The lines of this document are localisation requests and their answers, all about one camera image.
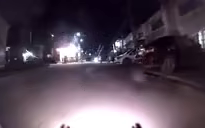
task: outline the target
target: light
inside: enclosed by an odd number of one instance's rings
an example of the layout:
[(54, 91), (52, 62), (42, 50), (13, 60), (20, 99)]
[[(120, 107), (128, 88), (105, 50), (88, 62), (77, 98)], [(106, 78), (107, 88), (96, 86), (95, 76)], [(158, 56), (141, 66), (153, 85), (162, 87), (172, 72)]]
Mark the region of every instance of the light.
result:
[(115, 49), (114, 49), (114, 50), (113, 50), (113, 52), (114, 52), (114, 53), (116, 53), (116, 52), (117, 52), (117, 50), (115, 50)]
[(127, 110), (99, 107), (79, 111), (64, 122), (71, 128), (131, 128), (139, 120)]
[(35, 57), (34, 54), (28, 50), (22, 53), (23, 61), (26, 62), (29, 57)]
[(57, 48), (56, 51), (59, 52), (60, 57), (75, 57), (79, 50), (74, 44), (70, 44), (68, 47)]
[(47, 58), (51, 58), (52, 57), (52, 55), (51, 54), (47, 54)]
[(95, 58), (93, 59), (93, 62), (94, 62), (94, 63), (98, 63), (98, 62), (99, 62), (99, 58), (98, 58), (98, 57), (95, 57)]
[(76, 36), (80, 37), (80, 36), (81, 36), (81, 33), (80, 33), (80, 32), (77, 32), (77, 33), (76, 33)]
[(117, 48), (121, 47), (121, 40), (115, 41), (115, 47), (117, 47)]

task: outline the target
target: road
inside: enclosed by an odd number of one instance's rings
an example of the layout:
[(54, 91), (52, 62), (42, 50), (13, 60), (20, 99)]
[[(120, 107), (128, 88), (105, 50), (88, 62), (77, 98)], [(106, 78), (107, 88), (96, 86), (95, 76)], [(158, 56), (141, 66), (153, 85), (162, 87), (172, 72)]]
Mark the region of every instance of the road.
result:
[(205, 93), (111, 64), (50, 65), (0, 78), (3, 128), (204, 128)]

